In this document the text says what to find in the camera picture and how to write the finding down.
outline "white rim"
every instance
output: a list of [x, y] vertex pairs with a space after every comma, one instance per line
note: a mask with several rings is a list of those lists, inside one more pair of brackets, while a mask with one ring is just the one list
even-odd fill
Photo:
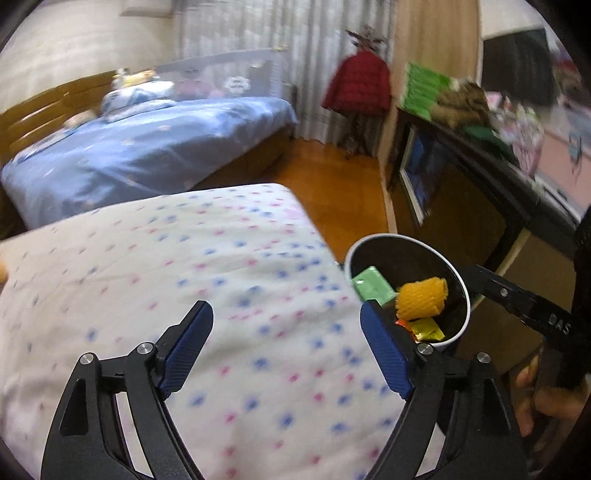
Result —
[[457, 332], [449, 340], [445, 340], [444, 342], [433, 342], [433, 346], [436, 346], [439, 349], [439, 348], [446, 347], [447, 345], [450, 345], [451, 343], [455, 342], [458, 338], [460, 338], [462, 336], [462, 334], [466, 331], [466, 328], [468, 327], [468, 321], [470, 320], [470, 297], [468, 296], [468, 289], [466, 288], [466, 284], [462, 280], [460, 274], [457, 272], [457, 270], [454, 268], [454, 266], [451, 263], [449, 263], [449, 260], [447, 258], [445, 258], [437, 250], [435, 250], [433, 247], [430, 247], [429, 245], [424, 244], [423, 242], [421, 242], [420, 240], [417, 240], [416, 238], [412, 238], [412, 237], [406, 236], [406, 235], [399, 235], [397, 233], [374, 233], [373, 235], [364, 236], [362, 239], [357, 240], [353, 244], [353, 246], [351, 248], [349, 248], [349, 251], [347, 252], [347, 256], [345, 257], [345, 277], [347, 278], [347, 280], [349, 282], [351, 282], [351, 280], [352, 280], [352, 278], [351, 278], [351, 258], [353, 257], [353, 253], [355, 252], [355, 250], [357, 250], [359, 245], [364, 244], [366, 241], [371, 240], [372, 238], [378, 238], [381, 236], [390, 237], [390, 238], [402, 238], [404, 240], [409, 240], [410, 242], [414, 242], [416, 244], [422, 245], [423, 247], [427, 248], [428, 250], [430, 250], [431, 252], [436, 254], [439, 258], [441, 258], [447, 264], [447, 266], [450, 268], [450, 270], [453, 272], [453, 274], [456, 276], [456, 278], [460, 281], [460, 285], [462, 286], [462, 290], [464, 291], [464, 298], [466, 299], [466, 318], [464, 320], [464, 324], [462, 325], [462, 328], [460, 329], [460, 331]]

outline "trash can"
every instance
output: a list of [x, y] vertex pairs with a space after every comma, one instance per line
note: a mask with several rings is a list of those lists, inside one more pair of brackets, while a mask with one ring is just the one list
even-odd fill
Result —
[[445, 338], [430, 343], [443, 350], [461, 337], [470, 319], [468, 290], [442, 254], [409, 236], [376, 233], [362, 238], [349, 249], [345, 258], [345, 276], [351, 281], [372, 265], [394, 289], [431, 277], [445, 278], [449, 294], [445, 308], [434, 318]]

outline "bed frame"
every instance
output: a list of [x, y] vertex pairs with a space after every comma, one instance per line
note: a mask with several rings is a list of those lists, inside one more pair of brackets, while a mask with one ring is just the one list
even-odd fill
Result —
[[[21, 150], [59, 130], [68, 118], [86, 110], [100, 114], [115, 72], [68, 82], [19, 103], [0, 115], [0, 168]], [[204, 190], [249, 183], [287, 150], [291, 127], [284, 128], [197, 184]], [[0, 240], [25, 231], [24, 224], [0, 187]]]

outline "bed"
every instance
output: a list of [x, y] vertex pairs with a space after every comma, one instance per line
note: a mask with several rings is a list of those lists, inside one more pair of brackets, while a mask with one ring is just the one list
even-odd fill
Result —
[[[127, 354], [197, 299], [213, 332], [167, 405], [208, 480], [362, 480], [403, 407], [351, 286], [276, 184], [108, 206], [0, 244], [0, 436], [34, 478], [79, 355]], [[122, 424], [134, 465], [129, 413]], [[439, 455], [436, 430], [423, 470]]]
[[[201, 57], [158, 67], [158, 73], [177, 80], [192, 72], [199, 72], [200, 78], [227, 76], [243, 67], [242, 62], [248, 64], [248, 73], [260, 76], [252, 62], [262, 58], [263, 65], [271, 65], [277, 55], [269, 49], [239, 53], [240, 61], [227, 54], [213, 60]], [[208, 68], [201, 66], [204, 61]], [[45, 149], [37, 147], [36, 142], [60, 129], [67, 118], [97, 110], [113, 74], [61, 85], [2, 115], [3, 165], [18, 156], [2, 171], [0, 238], [22, 230], [18, 214], [32, 229], [113, 203], [244, 184], [287, 149], [295, 114], [273, 87], [281, 82], [267, 77], [263, 89], [261, 79], [252, 79], [255, 96], [186, 100], [110, 124], [99, 118]], [[27, 147], [38, 151], [24, 155]]]

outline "blue gripper pad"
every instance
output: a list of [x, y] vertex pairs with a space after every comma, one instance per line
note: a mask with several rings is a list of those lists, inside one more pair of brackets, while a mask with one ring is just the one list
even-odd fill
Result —
[[365, 339], [390, 390], [398, 392], [404, 400], [407, 400], [413, 391], [413, 385], [408, 379], [406, 358], [370, 302], [366, 301], [361, 306], [360, 319]]
[[181, 323], [169, 327], [156, 342], [161, 375], [158, 388], [164, 398], [181, 389], [212, 328], [212, 306], [200, 300]]

